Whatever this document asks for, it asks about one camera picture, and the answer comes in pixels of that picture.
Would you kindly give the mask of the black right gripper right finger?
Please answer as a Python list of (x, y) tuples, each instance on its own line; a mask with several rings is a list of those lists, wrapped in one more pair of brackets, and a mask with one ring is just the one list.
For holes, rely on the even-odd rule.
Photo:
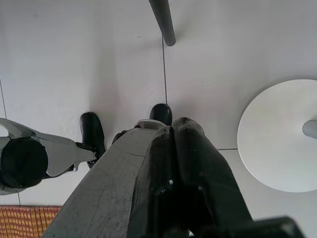
[(233, 172), (193, 119), (173, 122), (179, 176), (186, 191), (193, 234), (204, 228), (232, 228), (253, 222)]

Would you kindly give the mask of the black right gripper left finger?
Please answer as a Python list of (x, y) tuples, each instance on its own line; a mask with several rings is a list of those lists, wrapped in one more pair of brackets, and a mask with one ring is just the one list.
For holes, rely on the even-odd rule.
[(186, 238), (169, 126), (121, 136), (79, 183), (46, 238)]

